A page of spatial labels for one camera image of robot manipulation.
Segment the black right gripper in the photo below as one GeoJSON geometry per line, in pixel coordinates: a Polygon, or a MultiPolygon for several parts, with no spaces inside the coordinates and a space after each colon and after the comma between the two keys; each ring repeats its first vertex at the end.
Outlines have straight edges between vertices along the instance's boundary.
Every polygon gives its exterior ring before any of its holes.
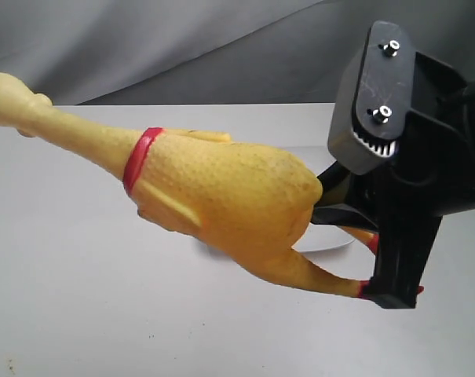
{"type": "MultiPolygon", "coordinates": [[[[397,156],[374,175],[375,220],[346,204],[314,207],[314,225],[379,231],[366,299],[413,309],[443,216],[475,209],[475,82],[423,53],[415,55],[411,107],[397,156]]],[[[334,161],[317,176],[323,191],[351,172],[334,161]]]]}

